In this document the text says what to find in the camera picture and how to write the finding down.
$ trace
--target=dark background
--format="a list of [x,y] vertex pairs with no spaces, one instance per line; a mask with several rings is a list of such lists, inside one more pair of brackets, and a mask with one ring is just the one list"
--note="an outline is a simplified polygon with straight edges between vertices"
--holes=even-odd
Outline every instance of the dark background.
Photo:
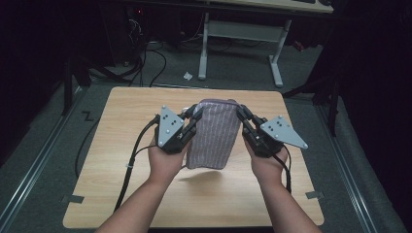
[[[361,20],[335,22],[330,34],[329,23],[320,27],[316,21],[297,19],[288,43],[325,46],[308,83],[338,74],[340,95],[365,154],[411,231],[412,3],[350,0],[333,4],[337,16]],[[127,48],[116,48],[102,14],[105,8],[20,0],[2,1],[0,9],[3,164],[61,83],[64,62],[73,48],[101,65],[127,60],[130,54],[119,53]],[[120,12],[114,16],[119,16],[118,22],[124,20]],[[192,31],[197,25],[192,19],[199,19],[194,13],[182,16],[177,11],[148,11],[152,35],[178,45],[180,30]],[[328,88],[325,83],[312,91]]]

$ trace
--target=cloth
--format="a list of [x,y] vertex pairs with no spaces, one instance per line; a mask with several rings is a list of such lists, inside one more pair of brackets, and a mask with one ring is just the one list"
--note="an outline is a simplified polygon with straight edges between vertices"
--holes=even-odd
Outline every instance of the cloth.
[[196,106],[203,108],[196,135],[189,146],[186,166],[223,169],[229,159],[240,127],[236,115],[239,104],[234,100],[205,99]]

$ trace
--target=wooden table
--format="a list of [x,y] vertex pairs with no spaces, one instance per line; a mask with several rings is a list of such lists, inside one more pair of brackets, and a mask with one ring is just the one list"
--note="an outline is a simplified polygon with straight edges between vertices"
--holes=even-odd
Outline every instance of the wooden table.
[[[271,119],[282,115],[291,121],[282,95],[274,91],[115,87],[97,127],[73,195],[82,204],[70,203],[63,220],[67,228],[96,228],[114,210],[126,163],[143,127],[160,113],[162,105],[179,113],[205,98],[235,99],[254,114]],[[150,129],[141,147],[154,136]],[[292,195],[318,225],[324,217],[300,149],[292,155]],[[137,155],[124,200],[150,172],[147,151]],[[152,227],[270,226],[270,219],[252,173],[241,133],[223,170],[183,169],[171,183],[154,217]]]

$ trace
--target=floor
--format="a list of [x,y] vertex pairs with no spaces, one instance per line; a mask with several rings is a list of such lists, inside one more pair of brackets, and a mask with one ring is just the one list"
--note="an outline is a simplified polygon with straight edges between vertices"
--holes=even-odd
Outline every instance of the floor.
[[[322,52],[322,47],[304,51],[285,47],[279,60],[285,85],[277,88],[267,60],[273,44],[212,43],[206,81],[196,78],[198,45],[199,42],[194,41],[177,49],[151,43],[142,73],[143,86],[148,86],[153,77],[160,74],[154,86],[286,92],[305,83]],[[129,67],[109,69],[121,73]],[[190,81],[183,78],[186,72],[193,75]],[[76,185],[75,167],[81,170],[92,140],[92,126],[101,116],[110,90],[124,84],[92,79],[89,88],[75,86],[75,105],[67,116],[61,115],[64,96],[61,86],[0,169],[0,209],[4,210],[0,217],[1,232],[93,231],[67,229],[62,225],[68,205],[62,199],[70,195]],[[137,77],[132,86],[139,86],[139,79]],[[327,106],[313,106],[310,97],[311,94],[299,94],[285,101],[294,127],[311,145],[303,156],[315,189],[323,195],[319,201],[326,221],[321,229],[325,232],[406,232],[364,157],[342,101],[339,101],[337,137],[334,138],[326,129]],[[265,232],[270,228],[231,230]]]

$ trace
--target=person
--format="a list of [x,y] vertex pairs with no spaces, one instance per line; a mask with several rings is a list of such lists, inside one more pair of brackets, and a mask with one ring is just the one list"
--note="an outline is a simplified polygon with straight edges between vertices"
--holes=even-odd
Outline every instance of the person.
[[[248,142],[245,141],[245,145],[251,156],[252,170],[257,177],[274,231],[321,232],[283,186],[281,177],[283,167],[279,162],[273,157],[258,157]],[[170,156],[158,147],[150,147],[151,172],[148,179],[103,222],[96,232],[148,232],[164,193],[182,168],[187,150],[188,146],[182,152]],[[288,152],[282,148],[277,156],[286,161]]]

